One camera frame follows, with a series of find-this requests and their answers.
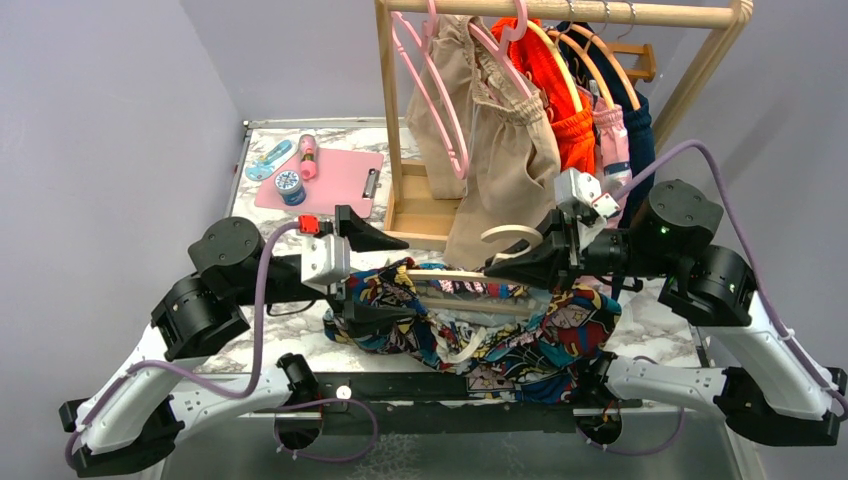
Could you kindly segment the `cream plastic hanger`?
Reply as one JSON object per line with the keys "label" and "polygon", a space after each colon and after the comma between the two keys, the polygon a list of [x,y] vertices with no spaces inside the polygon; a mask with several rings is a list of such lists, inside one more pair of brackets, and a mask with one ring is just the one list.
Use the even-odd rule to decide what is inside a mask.
{"label": "cream plastic hanger", "polygon": [[[529,253],[535,247],[538,247],[543,236],[535,228],[524,225],[502,225],[493,227],[484,231],[481,236],[484,243],[491,244],[497,240],[516,240],[525,241],[528,246],[518,253],[505,254],[498,253],[494,256],[492,264],[500,261],[513,259],[525,253]],[[458,281],[462,283],[480,283],[480,284],[498,284],[498,285],[517,285],[518,281],[505,280],[496,277],[486,276],[484,273],[465,270],[450,270],[450,269],[411,269],[407,271],[408,277],[413,281]],[[481,300],[459,300],[446,298],[422,298],[421,303],[428,308],[445,309],[445,310],[463,310],[477,311],[489,314],[512,315],[516,317],[529,318],[533,315],[534,310],[527,306],[504,303],[491,303]]]}

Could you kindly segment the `comic print shorts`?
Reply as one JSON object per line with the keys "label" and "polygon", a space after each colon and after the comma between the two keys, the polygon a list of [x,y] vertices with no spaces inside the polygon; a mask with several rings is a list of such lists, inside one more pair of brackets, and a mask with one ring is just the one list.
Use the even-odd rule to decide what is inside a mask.
{"label": "comic print shorts", "polygon": [[438,264],[406,257],[353,273],[346,288],[357,306],[399,307],[408,316],[375,326],[326,311],[325,336],[374,355],[405,354],[460,375],[470,396],[557,404],[576,400],[580,375],[603,352],[621,305],[590,285],[553,294],[521,285],[430,280],[410,273]]}

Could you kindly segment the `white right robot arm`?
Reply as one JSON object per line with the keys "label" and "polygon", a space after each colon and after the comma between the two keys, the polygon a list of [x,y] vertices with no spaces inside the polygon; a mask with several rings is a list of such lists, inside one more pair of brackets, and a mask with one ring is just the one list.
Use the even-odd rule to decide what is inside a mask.
{"label": "white right robot arm", "polygon": [[626,229],[605,227],[585,206],[561,206],[538,244],[517,243],[484,272],[549,291],[580,277],[660,278],[659,302],[718,339],[736,365],[680,368],[605,353],[582,367],[585,404],[653,400],[717,416],[762,445],[833,446],[841,422],[832,403],[846,391],[846,372],[816,363],[772,321],[752,267],[713,241],[723,215],[680,180],[655,186]]}

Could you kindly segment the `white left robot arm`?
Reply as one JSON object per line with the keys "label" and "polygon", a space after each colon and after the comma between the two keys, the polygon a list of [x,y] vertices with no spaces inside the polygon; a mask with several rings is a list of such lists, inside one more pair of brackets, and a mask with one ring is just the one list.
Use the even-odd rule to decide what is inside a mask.
{"label": "white left robot arm", "polygon": [[65,459],[79,478],[139,473],[192,435],[257,410],[318,408],[319,382],[300,354],[265,367],[270,304],[325,301],[345,319],[384,325],[401,317],[353,303],[352,253],[402,250],[347,205],[264,237],[250,220],[212,224],[188,249],[194,271],[154,307],[136,347],[92,397],[59,410]]}

